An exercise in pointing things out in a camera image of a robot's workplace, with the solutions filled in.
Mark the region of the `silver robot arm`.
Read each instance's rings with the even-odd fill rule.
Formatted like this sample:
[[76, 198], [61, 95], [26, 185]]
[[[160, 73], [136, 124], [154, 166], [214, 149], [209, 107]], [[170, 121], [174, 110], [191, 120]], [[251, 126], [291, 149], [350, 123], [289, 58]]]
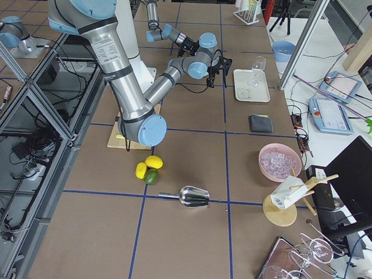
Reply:
[[148, 19], [148, 31], [146, 32], [147, 41], [156, 42], [170, 40], [180, 48], [178, 50], [178, 57], [182, 57], [185, 52], [191, 56], [195, 56], [199, 49], [199, 41], [192, 40], [170, 24], [165, 24], [161, 28], [157, 1], [145, 1], [145, 6]]
[[155, 105], [185, 74], [197, 80], [205, 78], [206, 86], [212, 88], [217, 74], [228, 74], [232, 60], [223, 56], [213, 33], [204, 33], [193, 41], [169, 24], [160, 28], [157, 2], [145, 1], [147, 40], [170, 40], [180, 50], [167, 69], [143, 91], [126, 53], [131, 44], [137, 43], [133, 16], [128, 14], [119, 19], [118, 6], [118, 1], [48, 1], [49, 25], [55, 31], [79, 35], [90, 43], [115, 95], [120, 112], [119, 131], [126, 139], [126, 148], [130, 148], [132, 141], [156, 146], [166, 135], [167, 123], [155, 112]]

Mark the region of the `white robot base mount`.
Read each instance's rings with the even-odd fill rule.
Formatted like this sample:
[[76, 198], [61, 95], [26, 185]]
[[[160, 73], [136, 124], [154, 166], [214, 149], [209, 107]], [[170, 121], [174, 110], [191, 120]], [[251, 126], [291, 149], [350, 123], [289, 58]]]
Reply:
[[130, 1], [118, 0], [115, 15], [118, 20], [118, 36], [144, 93], [154, 82], [156, 73], [153, 73], [152, 70], [156, 69], [147, 68], [140, 57]]

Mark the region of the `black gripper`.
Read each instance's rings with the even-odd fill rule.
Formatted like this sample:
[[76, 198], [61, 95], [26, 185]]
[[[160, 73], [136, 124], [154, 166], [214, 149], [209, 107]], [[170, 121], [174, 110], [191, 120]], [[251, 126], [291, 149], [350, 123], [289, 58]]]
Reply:
[[191, 56], [195, 56], [199, 49], [199, 41], [193, 41], [189, 37], [186, 37], [181, 43], [177, 44], [180, 49], [178, 50], [178, 57], [183, 57], [184, 53], [187, 52]]
[[232, 65], [233, 60], [219, 56], [212, 62], [212, 65], [208, 67], [208, 78], [206, 79], [206, 85], [209, 88], [214, 88], [214, 75], [223, 72], [223, 76], [227, 76]]

